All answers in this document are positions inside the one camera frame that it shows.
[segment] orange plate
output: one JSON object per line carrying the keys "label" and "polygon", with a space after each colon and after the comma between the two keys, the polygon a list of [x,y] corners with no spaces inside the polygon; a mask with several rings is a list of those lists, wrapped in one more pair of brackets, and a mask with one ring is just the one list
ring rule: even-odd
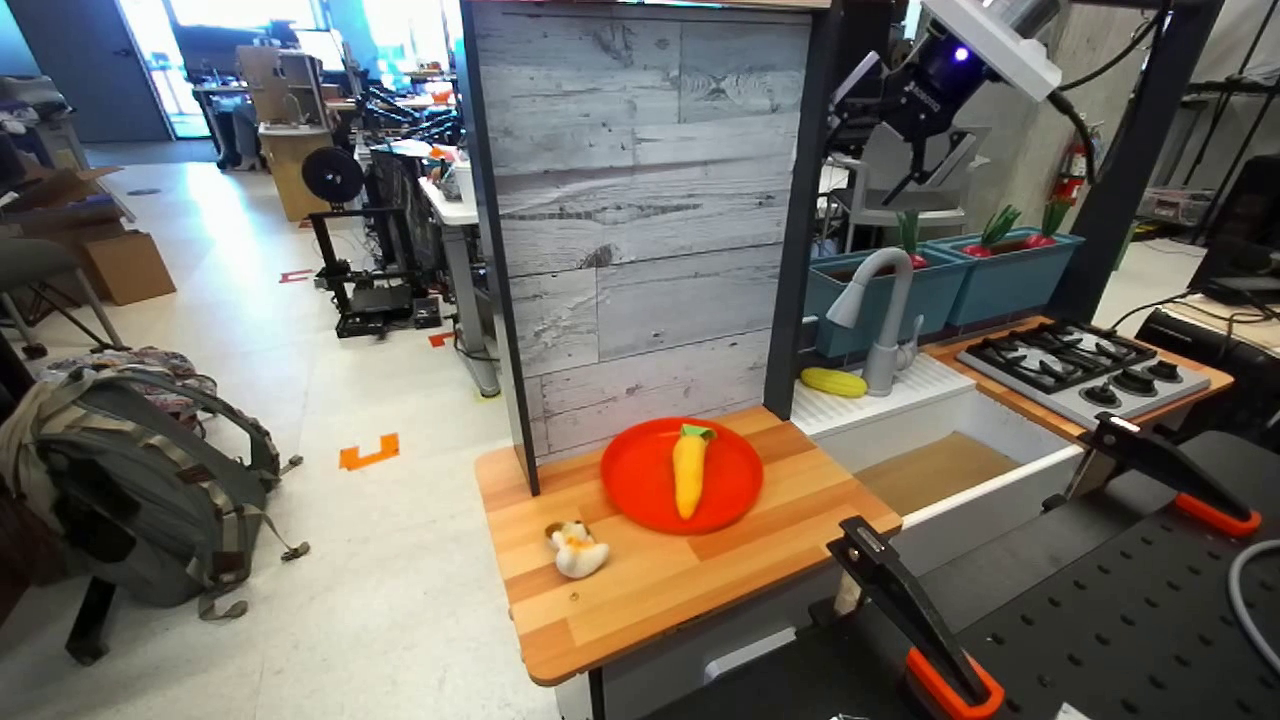
{"label": "orange plate", "polygon": [[[708,445],[704,494],[687,518],[678,512],[674,477],[679,425],[704,425],[717,433]],[[664,415],[620,433],[606,447],[601,477],[608,503],[630,518],[674,535],[701,535],[752,512],[765,482],[765,465],[757,447],[725,425]]]}

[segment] wooden cutting board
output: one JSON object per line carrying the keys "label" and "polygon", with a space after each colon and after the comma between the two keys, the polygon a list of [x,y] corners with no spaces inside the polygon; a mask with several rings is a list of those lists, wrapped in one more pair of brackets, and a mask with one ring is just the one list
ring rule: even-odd
{"label": "wooden cutting board", "polygon": [[[536,683],[601,668],[651,636],[830,562],[825,545],[849,517],[869,517],[875,530],[900,528],[900,517],[801,429],[765,408],[720,415],[720,425],[762,453],[765,486],[743,518],[708,535],[661,535],[617,517],[601,486],[601,453],[546,468],[546,494],[528,494],[515,453],[480,457],[487,535]],[[556,518],[588,518],[611,545],[601,574],[556,574],[546,539]]]}

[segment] sink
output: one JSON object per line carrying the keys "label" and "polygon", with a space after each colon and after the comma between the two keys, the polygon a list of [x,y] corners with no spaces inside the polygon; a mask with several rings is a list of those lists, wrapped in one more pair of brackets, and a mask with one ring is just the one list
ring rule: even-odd
{"label": "sink", "polygon": [[895,547],[915,572],[1041,517],[1086,453],[929,354],[886,399],[795,387],[794,425],[903,517]]}

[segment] window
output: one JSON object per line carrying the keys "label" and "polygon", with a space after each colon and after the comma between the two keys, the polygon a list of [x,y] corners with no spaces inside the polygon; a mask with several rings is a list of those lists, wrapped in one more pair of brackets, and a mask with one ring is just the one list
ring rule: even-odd
{"label": "window", "polygon": [[214,26],[266,26],[269,18],[288,18],[297,26],[322,26],[318,0],[170,0],[178,25]]}

